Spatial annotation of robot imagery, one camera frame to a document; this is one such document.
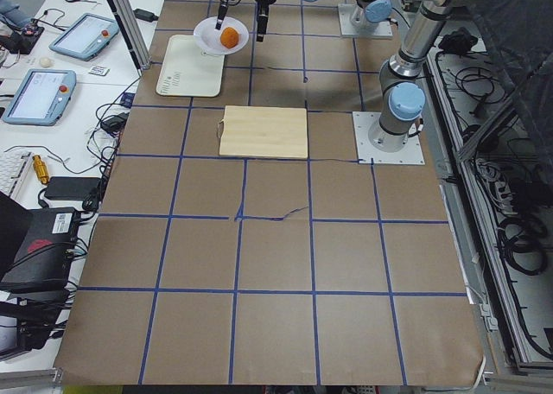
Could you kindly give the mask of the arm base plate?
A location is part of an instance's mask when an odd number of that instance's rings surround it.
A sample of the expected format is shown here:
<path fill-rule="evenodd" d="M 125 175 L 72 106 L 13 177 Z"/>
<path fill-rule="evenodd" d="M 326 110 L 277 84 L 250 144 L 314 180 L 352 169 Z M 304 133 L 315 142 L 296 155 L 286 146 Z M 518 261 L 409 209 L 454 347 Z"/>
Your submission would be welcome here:
<path fill-rule="evenodd" d="M 393 36 L 388 16 L 383 16 L 380 22 L 371 22 L 357 4 L 339 4 L 338 17 L 342 37 L 390 40 Z"/>
<path fill-rule="evenodd" d="M 385 132 L 379 112 L 353 112 L 358 162 L 363 164 L 424 165 L 420 137 L 415 132 L 400 136 Z"/>

